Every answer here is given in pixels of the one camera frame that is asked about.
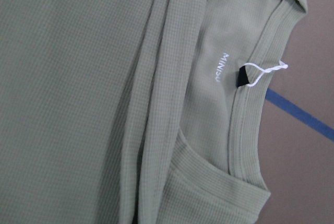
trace clothing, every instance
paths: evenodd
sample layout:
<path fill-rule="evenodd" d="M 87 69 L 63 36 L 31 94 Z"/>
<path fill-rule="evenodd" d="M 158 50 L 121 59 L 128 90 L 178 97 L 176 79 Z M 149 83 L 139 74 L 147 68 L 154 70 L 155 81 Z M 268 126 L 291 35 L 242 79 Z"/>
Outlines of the clothing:
<path fill-rule="evenodd" d="M 0 223 L 254 223 L 274 72 L 238 88 L 237 74 L 278 65 L 306 14 L 306 0 L 0 0 Z"/>

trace ribbed fabric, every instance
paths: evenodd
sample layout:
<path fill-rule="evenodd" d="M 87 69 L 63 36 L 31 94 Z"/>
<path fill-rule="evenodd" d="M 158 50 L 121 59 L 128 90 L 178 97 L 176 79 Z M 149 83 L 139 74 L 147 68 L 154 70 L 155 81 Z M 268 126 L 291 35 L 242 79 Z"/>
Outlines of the ribbed fabric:
<path fill-rule="evenodd" d="M 254 223 L 274 72 L 237 88 L 237 71 L 278 65 L 306 13 L 306 0 L 0 0 L 0 223 Z"/>

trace brown surface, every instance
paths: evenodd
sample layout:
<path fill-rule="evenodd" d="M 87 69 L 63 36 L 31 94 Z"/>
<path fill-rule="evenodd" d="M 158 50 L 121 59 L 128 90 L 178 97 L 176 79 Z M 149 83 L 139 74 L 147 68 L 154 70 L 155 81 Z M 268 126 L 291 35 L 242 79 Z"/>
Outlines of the brown surface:
<path fill-rule="evenodd" d="M 334 0 L 308 0 L 269 86 L 334 128 Z M 334 223 L 334 142 L 265 101 L 259 160 L 271 197 L 257 224 Z"/>

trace blue stripe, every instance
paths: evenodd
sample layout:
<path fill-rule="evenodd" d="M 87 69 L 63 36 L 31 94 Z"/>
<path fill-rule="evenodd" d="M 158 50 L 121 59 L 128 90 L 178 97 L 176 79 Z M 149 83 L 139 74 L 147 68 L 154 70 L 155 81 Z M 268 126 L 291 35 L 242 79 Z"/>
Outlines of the blue stripe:
<path fill-rule="evenodd" d="M 309 127 L 326 136 L 330 140 L 334 141 L 333 128 L 330 128 L 320 120 L 314 118 L 312 115 L 297 107 L 295 104 L 280 96 L 278 93 L 274 92 L 271 89 L 268 89 L 266 93 L 266 99 L 274 105 L 278 106 L 280 109 L 291 114 L 301 122 L 305 123 Z"/>

